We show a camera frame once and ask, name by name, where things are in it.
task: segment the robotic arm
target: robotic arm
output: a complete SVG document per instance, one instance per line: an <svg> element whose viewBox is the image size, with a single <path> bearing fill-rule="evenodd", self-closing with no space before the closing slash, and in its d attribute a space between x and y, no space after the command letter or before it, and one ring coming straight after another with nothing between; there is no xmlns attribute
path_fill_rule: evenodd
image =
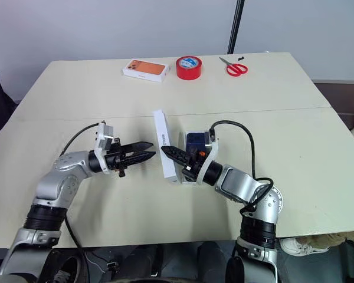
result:
<svg viewBox="0 0 354 283"><path fill-rule="evenodd" d="M211 127L212 150L208 155L197 150L187 153L173 146L163 146L162 150L183 166L182 173L189 180L196 181L198 185L205 182L226 198L245 204L240 210L240 236L227 263L226 282L277 283L276 224L283 207L283 197L271 179L254 179L233 166L222 166L214 161L219 148L214 131L216 124L234 124L247 132L252 145L254 169L253 138L243 125L232 121L220 121ZM260 183L260 180L268 180L270 184Z"/></svg>
<svg viewBox="0 0 354 283"><path fill-rule="evenodd" d="M100 172L109 174L111 170L119 171L123 177L128 166L155 155L144 151L152 143L141 141L122 146L119 138L114 138L113 128L105 122L98 124L96 134L94 150L61 155L40 180L25 224L17 232L0 267L0 275L19 275L28 282L52 276L44 265L51 248L58 244L61 224L80 183Z"/></svg>

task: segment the white box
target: white box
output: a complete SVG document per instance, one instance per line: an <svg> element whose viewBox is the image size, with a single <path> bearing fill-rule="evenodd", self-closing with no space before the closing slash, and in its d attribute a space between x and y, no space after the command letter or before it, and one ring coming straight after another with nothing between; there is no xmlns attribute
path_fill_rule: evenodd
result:
<svg viewBox="0 0 354 283"><path fill-rule="evenodd" d="M136 71L136 70L133 70L130 68L131 63L133 61L141 61L141 62L145 62L145 63L162 65L162 66L164 66L164 69L158 75ZM145 61L145 60L141 60L141 59L131 59L130 62L128 62L127 65L122 69L122 72L124 75L128 75L129 77L141 78L143 80L157 81L157 82L161 83L164 80L165 76L167 75L167 73L169 72L170 69L171 68L169 67L169 65L166 65L166 64L150 62L150 61Z"/></svg>
<svg viewBox="0 0 354 283"><path fill-rule="evenodd" d="M165 153L161 150L162 146L170 146L168 135L168 125L165 120L165 116L162 110L156 110L153 112L153 118L155 119L156 134L158 136L159 150L161 164L163 166L164 178L172 182L178 180L176 174L175 163L172 159L168 158Z"/></svg>

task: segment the table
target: table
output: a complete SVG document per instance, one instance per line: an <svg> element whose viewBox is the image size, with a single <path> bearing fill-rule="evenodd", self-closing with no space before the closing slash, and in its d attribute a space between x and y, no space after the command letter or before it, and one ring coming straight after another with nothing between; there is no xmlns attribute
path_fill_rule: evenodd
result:
<svg viewBox="0 0 354 283"><path fill-rule="evenodd" d="M161 84L122 76L128 60L55 61L45 69L0 132L0 248L23 224L39 179L74 133L105 119L122 144L157 144L152 111L163 109L171 140L217 120L246 125L255 140L257 176L284 197L277 236L354 230L354 138L289 53L244 56L249 72L225 73L218 56L201 56L202 75L183 81L176 58ZM94 129L70 151L91 150ZM250 144L235 127L218 128L220 163L250 172ZM212 187L169 183L156 156L126 177L85 180L68 211L83 246L235 239L241 205ZM58 247L74 246L66 228Z"/></svg>

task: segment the white sneaker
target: white sneaker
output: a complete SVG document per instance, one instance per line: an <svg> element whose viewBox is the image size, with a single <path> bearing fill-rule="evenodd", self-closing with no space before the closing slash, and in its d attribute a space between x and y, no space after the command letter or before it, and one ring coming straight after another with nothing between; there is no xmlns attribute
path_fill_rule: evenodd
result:
<svg viewBox="0 0 354 283"><path fill-rule="evenodd" d="M306 244L301 244L299 243L296 238L287 238L287 239L282 239L279 242L281 249L293 256L305 256L305 255L311 255L311 254L322 254L324 252L327 252L329 248L326 249L317 249L312 247L311 245Z"/></svg>

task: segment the floor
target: floor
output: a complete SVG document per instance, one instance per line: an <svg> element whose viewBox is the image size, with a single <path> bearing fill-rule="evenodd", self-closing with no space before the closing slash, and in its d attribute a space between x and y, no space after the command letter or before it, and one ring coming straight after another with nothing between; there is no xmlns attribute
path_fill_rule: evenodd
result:
<svg viewBox="0 0 354 283"><path fill-rule="evenodd" d="M229 259L233 249L233 241L218 242L226 259ZM162 276L196 279L196 249L201 242L174 243L165 245ZM106 259L115 254L128 255L132 246L99 248L96 254ZM90 256L104 268L101 259ZM278 248L278 273L283 283L343 283L347 275L354 276L354 249L344 243L330 249L325 254L315 254L305 257L295 257L285 254ZM102 272L91 265L91 283L106 282L110 274L101 278Z"/></svg>

